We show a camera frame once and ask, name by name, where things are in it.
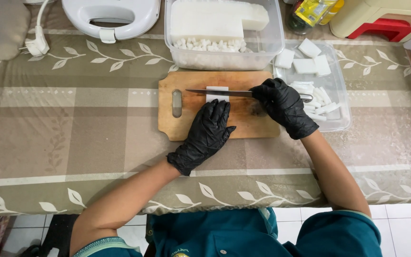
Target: cutting board handle hole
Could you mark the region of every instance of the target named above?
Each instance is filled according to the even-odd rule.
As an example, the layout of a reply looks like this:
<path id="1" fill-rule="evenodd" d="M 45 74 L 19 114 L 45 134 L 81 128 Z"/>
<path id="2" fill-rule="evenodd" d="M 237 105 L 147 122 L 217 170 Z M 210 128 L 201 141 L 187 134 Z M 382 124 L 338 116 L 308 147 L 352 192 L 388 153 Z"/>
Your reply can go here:
<path id="1" fill-rule="evenodd" d="M 172 116 L 175 118 L 182 116 L 182 91 L 178 89 L 172 91 Z"/>

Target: wooden cutting board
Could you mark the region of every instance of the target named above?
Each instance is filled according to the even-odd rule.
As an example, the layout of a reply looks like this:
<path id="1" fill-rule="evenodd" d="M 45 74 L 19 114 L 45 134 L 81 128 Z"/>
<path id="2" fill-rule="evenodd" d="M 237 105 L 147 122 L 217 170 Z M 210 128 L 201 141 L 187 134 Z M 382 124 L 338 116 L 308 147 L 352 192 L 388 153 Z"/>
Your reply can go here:
<path id="1" fill-rule="evenodd" d="M 268 71 L 175 71 L 158 84 L 158 130 L 170 141 L 185 140 L 191 123 L 206 96 L 185 89 L 206 89 L 206 86 L 227 86 L 229 90 L 248 90 L 272 78 Z M 172 114 L 172 93 L 182 93 L 182 115 Z M 230 96 L 228 126 L 237 126 L 231 138 L 270 138 L 280 135 L 280 126 L 264 112 L 254 98 Z"/>

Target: black nitrile glove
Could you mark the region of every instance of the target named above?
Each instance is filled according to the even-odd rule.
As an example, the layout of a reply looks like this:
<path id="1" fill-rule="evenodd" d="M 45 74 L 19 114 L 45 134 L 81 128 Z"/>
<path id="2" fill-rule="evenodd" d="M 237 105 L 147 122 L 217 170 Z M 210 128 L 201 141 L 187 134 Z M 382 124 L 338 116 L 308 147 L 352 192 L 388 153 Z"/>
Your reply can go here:
<path id="1" fill-rule="evenodd" d="M 301 139 L 309 136 L 319 126 L 304 112 L 304 102 L 299 93 L 283 80 L 266 79 L 262 85 L 250 89 L 253 97 L 266 107 L 269 116 L 285 127 L 289 136 Z"/>
<path id="2" fill-rule="evenodd" d="M 231 104 L 217 99 L 208 102 L 196 114 L 188 137 L 175 152 L 168 154 L 168 163 L 189 176 L 191 171 L 218 152 L 236 126 L 226 127 Z"/>

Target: knife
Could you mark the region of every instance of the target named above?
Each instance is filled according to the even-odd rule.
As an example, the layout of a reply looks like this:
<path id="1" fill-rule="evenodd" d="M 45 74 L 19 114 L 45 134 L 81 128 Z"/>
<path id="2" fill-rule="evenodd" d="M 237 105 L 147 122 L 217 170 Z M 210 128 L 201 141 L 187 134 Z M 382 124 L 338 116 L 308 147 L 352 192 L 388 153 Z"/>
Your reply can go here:
<path id="1" fill-rule="evenodd" d="M 240 97 L 253 97 L 252 91 L 233 91 L 233 90 L 210 90 L 210 89 L 187 89 L 187 91 L 193 93 L 199 93 L 204 95 L 215 95 L 215 96 L 240 96 Z M 312 102 L 313 96 L 307 94 L 299 94 L 300 98 L 304 102 Z"/>

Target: teal shirt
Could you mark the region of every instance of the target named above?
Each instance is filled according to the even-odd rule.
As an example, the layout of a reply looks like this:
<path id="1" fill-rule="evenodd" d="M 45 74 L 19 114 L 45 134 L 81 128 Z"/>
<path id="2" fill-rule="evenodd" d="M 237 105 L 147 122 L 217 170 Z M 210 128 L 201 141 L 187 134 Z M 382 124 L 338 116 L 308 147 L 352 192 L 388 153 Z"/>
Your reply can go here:
<path id="1" fill-rule="evenodd" d="M 296 245 L 277 241 L 272 208 L 170 213 L 153 216 L 150 223 L 157 257 L 382 257 L 374 222 L 353 211 L 311 216 Z M 88 256 L 142 257 L 138 247 L 128 246 L 120 237 L 99 239 L 73 257 Z"/>

